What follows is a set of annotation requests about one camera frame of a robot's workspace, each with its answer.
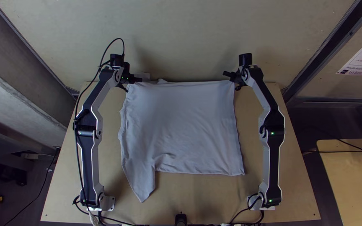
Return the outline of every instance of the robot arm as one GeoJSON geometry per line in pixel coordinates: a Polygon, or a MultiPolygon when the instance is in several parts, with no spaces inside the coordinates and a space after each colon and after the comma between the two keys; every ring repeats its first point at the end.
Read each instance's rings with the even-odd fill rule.
{"type": "Polygon", "coordinates": [[[103,118],[98,108],[111,88],[119,87],[127,92],[122,84],[142,81],[129,73],[129,64],[124,62],[122,55],[111,54],[109,65],[100,72],[99,82],[74,121],[76,142],[82,156],[83,190],[80,191],[80,203],[91,211],[112,211],[115,203],[114,197],[105,196],[104,188],[99,183],[98,145],[103,137],[103,118]]]}
{"type": "MultiPolygon", "coordinates": [[[[261,69],[252,65],[252,55],[240,55],[239,65],[237,72],[223,74],[229,76],[230,81],[239,84],[235,90],[240,90],[242,86],[252,87],[264,108],[259,117],[259,138],[264,146],[263,181],[258,193],[248,196],[248,204],[254,204],[252,210],[274,209],[282,201],[279,152],[284,141],[284,116],[263,82],[261,69]]],[[[129,73],[129,64],[124,62],[123,56],[111,54],[110,67],[100,72],[99,82],[76,116],[74,130],[77,145],[81,149],[84,185],[80,191],[80,203],[88,206],[91,211],[112,211],[115,202],[114,197],[105,196],[104,188],[99,183],[98,145],[103,136],[103,118],[98,108],[111,88],[119,87],[127,92],[122,84],[141,81],[142,79],[129,73]]]]}
{"type": "Polygon", "coordinates": [[[263,81],[262,70],[252,65],[252,54],[239,56],[239,68],[237,72],[224,72],[230,81],[238,83],[235,90],[242,86],[250,86],[264,108],[259,117],[259,139],[263,144],[263,173],[262,183],[255,195],[248,196],[248,206],[252,210],[274,209],[282,201],[282,190],[279,187],[279,157],[280,146],[284,142],[284,116],[263,81]]]}

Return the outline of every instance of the cable connector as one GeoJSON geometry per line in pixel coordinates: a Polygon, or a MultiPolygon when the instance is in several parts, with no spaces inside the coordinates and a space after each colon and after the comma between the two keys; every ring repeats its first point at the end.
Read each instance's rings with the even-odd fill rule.
{"type": "Polygon", "coordinates": [[[95,217],[95,216],[93,215],[93,213],[90,212],[90,211],[88,211],[88,213],[89,213],[90,222],[93,224],[93,226],[99,226],[99,225],[98,225],[99,223],[98,223],[97,217],[95,217]]]}

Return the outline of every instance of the desk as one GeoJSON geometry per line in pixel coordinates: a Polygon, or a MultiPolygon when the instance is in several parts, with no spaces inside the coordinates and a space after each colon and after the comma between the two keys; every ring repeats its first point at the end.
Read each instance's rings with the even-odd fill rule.
{"type": "MultiPolygon", "coordinates": [[[[362,139],[344,140],[362,148],[362,139]]],[[[319,140],[321,152],[358,150],[338,140],[319,140]]],[[[345,226],[362,225],[362,152],[320,153],[345,226]]]]}
{"type": "MultiPolygon", "coordinates": [[[[284,105],[279,87],[267,83],[286,117],[286,137],[281,147],[280,187],[283,201],[275,211],[265,211],[263,222],[304,221],[320,219],[304,161],[284,105]]],[[[87,98],[88,89],[80,103],[87,98]]],[[[104,119],[103,139],[99,145],[100,183],[106,195],[116,197],[112,212],[103,216],[137,224],[174,224],[181,211],[188,223],[225,223],[247,207],[246,197],[258,191],[262,180],[262,144],[258,137],[258,117],[262,107],[250,87],[235,92],[234,106],[246,174],[244,176],[192,175],[156,172],[156,190],[140,203],[122,171],[119,110],[125,98],[121,89],[112,89],[100,106],[104,119]]],[[[88,223],[89,217],[72,206],[79,195],[80,181],[76,163],[72,125],[62,145],[54,176],[44,205],[42,221],[88,223]]],[[[258,211],[245,211],[236,221],[254,222],[258,211]]]]}

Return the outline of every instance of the black wire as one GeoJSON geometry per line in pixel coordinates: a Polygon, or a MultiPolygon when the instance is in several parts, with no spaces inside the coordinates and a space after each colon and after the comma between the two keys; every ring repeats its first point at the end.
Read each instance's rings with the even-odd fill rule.
{"type": "MultiPolygon", "coordinates": [[[[324,134],[332,137],[332,138],[335,139],[335,140],[338,140],[338,141],[340,141],[340,142],[342,142],[342,143],[344,143],[344,144],[347,144],[347,145],[349,145],[349,146],[352,146],[352,147],[354,147],[354,148],[357,148],[357,149],[360,149],[360,150],[361,150],[361,151],[344,151],[344,152],[362,152],[362,148],[357,147],[357,146],[355,146],[355,145],[353,145],[353,144],[347,143],[347,142],[343,141],[342,139],[339,139],[339,138],[337,138],[336,136],[334,136],[334,135],[332,135],[332,134],[326,132],[325,130],[320,129],[320,128],[316,127],[316,126],[308,125],[308,126],[305,127],[302,131],[306,130],[307,128],[315,129],[315,130],[317,130],[317,131],[319,131],[319,132],[322,132],[322,133],[324,133],[324,134]]],[[[338,152],[320,152],[320,153],[338,153],[338,152]]]]}
{"type": "Polygon", "coordinates": [[[111,44],[113,44],[115,41],[117,40],[121,40],[122,41],[122,57],[125,56],[125,43],[124,43],[124,40],[122,38],[116,38],[114,39],[113,41],[110,42],[110,44],[107,46],[107,48],[104,50],[104,53],[103,53],[103,56],[101,57],[101,60],[100,60],[100,64],[98,65],[98,69],[97,69],[97,72],[96,72],[96,75],[93,77],[92,81],[89,83],[89,85],[79,94],[78,96],[78,99],[76,100],[76,111],[75,111],[75,118],[74,120],[76,120],[76,114],[78,113],[78,105],[79,105],[79,100],[80,98],[82,97],[83,93],[90,87],[90,85],[92,85],[92,83],[94,82],[94,80],[97,78],[97,75],[99,74],[99,72],[101,71],[101,67],[104,65],[104,64],[107,64],[109,61],[105,62],[104,64],[102,64],[103,62],[103,59],[104,59],[104,56],[106,55],[106,52],[107,50],[110,48],[111,44]]]}
{"type": "Polygon", "coordinates": [[[231,224],[231,225],[235,225],[235,224],[244,224],[244,225],[260,224],[260,223],[262,222],[264,216],[265,216],[265,213],[264,213],[264,211],[262,211],[262,210],[261,210],[261,218],[260,218],[257,222],[254,222],[254,223],[235,222],[235,223],[233,223],[233,220],[234,220],[240,213],[252,209],[252,207],[255,205],[255,203],[256,203],[258,200],[260,200],[260,199],[261,199],[261,197],[256,198],[256,200],[252,203],[251,206],[248,206],[248,208],[245,208],[245,209],[241,210],[240,212],[238,212],[238,213],[231,219],[231,221],[230,221],[228,224],[231,224]]]}
{"type": "Polygon", "coordinates": [[[102,225],[102,226],[107,226],[103,223],[103,221],[101,220],[101,211],[98,212],[98,222],[102,225]]]}
{"type": "Polygon", "coordinates": [[[60,149],[59,149],[59,148],[56,148],[56,149],[55,149],[54,157],[52,158],[52,161],[51,161],[50,165],[49,165],[48,168],[47,168],[46,177],[44,178],[43,185],[41,186],[41,189],[40,189],[39,194],[37,195],[37,197],[36,197],[35,199],[33,199],[33,201],[31,201],[29,204],[27,204],[27,206],[25,206],[23,209],[21,209],[21,211],[19,211],[13,218],[11,218],[8,222],[6,222],[6,223],[4,224],[4,226],[8,225],[9,222],[11,222],[13,219],[15,219],[23,210],[25,210],[28,206],[30,206],[30,205],[31,205],[34,201],[36,201],[36,199],[40,196],[41,192],[43,191],[44,185],[46,184],[46,181],[47,181],[48,171],[49,171],[52,163],[54,162],[55,157],[57,156],[58,150],[60,150],[60,149]]]}
{"type": "MultiPolygon", "coordinates": [[[[76,196],[75,199],[73,200],[73,203],[72,203],[72,204],[75,205],[76,208],[78,208],[78,210],[79,210],[80,212],[89,215],[89,213],[87,213],[87,212],[83,211],[81,208],[79,208],[79,206],[78,206],[78,203],[79,203],[78,198],[79,198],[79,196],[76,196]]],[[[100,220],[100,218],[102,218],[102,219],[107,219],[107,220],[115,221],[115,222],[118,222],[118,223],[121,223],[121,224],[131,225],[131,226],[142,226],[141,224],[132,224],[132,223],[127,223],[127,222],[119,221],[119,220],[116,220],[116,219],[114,219],[114,218],[109,218],[109,217],[101,216],[101,214],[100,214],[100,215],[92,214],[92,215],[95,216],[95,217],[98,217],[99,220],[100,220]]]]}
{"type": "MultiPolygon", "coordinates": [[[[106,47],[106,49],[104,50],[103,55],[101,56],[101,60],[100,60],[100,64],[99,67],[97,69],[96,75],[93,77],[92,81],[88,84],[88,86],[79,94],[78,99],[76,100],[76,107],[75,107],[75,115],[74,115],[74,134],[75,134],[75,146],[76,146],[76,157],[77,157],[77,161],[78,161],[78,170],[79,170],[79,178],[80,178],[80,185],[82,187],[82,193],[83,196],[86,197],[85,194],[85,189],[83,187],[83,180],[82,180],[82,172],[80,170],[80,161],[79,161],[79,150],[78,150],[78,139],[77,139],[77,134],[76,134],[76,127],[75,127],[75,122],[76,122],[76,114],[78,113],[78,106],[79,106],[79,100],[82,97],[82,95],[84,94],[84,92],[92,85],[92,83],[94,82],[94,80],[96,79],[97,75],[99,74],[99,72],[101,71],[101,67],[103,65],[106,65],[109,61],[106,61],[104,64],[102,64],[104,56],[106,55],[107,50],[110,48],[111,44],[113,44],[115,41],[117,40],[121,40],[122,41],[122,57],[125,56],[125,43],[124,40],[122,38],[116,38],[113,41],[110,42],[110,44],[106,47]]],[[[89,205],[86,202],[86,207],[89,211],[89,205]]]]}

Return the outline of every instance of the white t-shirt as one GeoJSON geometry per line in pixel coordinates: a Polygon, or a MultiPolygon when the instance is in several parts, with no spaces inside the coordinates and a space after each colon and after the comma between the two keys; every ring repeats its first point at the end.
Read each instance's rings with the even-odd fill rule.
{"type": "Polygon", "coordinates": [[[234,115],[234,83],[137,82],[121,114],[122,168],[140,202],[155,171],[244,175],[234,115]]]}

